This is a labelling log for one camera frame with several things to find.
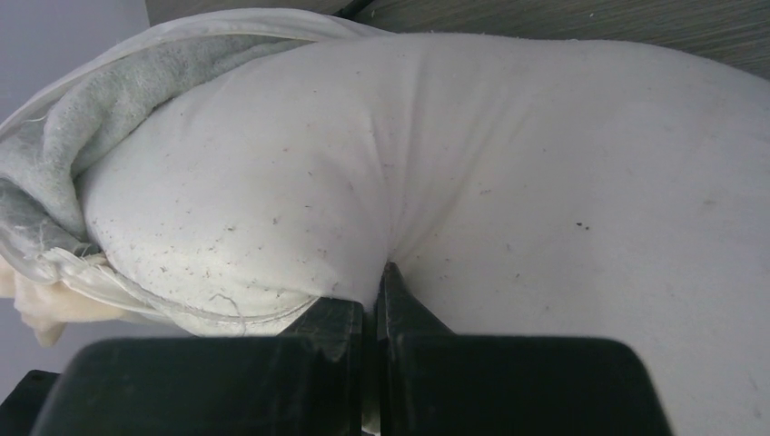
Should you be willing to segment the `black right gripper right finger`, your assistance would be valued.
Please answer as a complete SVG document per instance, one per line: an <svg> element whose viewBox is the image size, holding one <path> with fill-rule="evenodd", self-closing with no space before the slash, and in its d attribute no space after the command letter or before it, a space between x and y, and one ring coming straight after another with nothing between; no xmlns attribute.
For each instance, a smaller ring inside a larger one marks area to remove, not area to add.
<svg viewBox="0 0 770 436"><path fill-rule="evenodd" d="M376 304L385 435L669 435L643 362L592 337L453 332L389 263Z"/></svg>

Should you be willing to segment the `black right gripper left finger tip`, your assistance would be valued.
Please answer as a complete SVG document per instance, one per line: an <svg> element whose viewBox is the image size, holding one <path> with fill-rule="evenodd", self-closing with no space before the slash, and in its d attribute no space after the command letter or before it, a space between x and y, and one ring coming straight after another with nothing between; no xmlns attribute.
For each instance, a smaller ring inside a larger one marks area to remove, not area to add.
<svg viewBox="0 0 770 436"><path fill-rule="evenodd" d="M320 299L275 336L111 339L31 371L4 435L357 435L363 314Z"/></svg>

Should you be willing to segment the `white pillow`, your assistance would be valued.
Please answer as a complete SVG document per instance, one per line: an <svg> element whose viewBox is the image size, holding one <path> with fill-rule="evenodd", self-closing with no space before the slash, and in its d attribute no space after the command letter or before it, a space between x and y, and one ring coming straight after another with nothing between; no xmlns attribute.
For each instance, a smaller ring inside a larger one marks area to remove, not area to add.
<svg viewBox="0 0 770 436"><path fill-rule="evenodd" d="M380 276L456 332L627 343L679 435L769 432L766 80L610 41L348 48L376 68Z"/></svg>

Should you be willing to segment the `grey cream ruffled pillowcase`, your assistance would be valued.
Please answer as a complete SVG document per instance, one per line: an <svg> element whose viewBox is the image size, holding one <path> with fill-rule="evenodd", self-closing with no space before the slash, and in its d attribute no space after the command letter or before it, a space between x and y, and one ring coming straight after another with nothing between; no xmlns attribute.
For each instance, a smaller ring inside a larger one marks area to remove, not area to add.
<svg viewBox="0 0 770 436"><path fill-rule="evenodd" d="M1 294L43 346L71 323L274 335L369 303L387 255L378 28L286 8L156 25L1 126Z"/></svg>

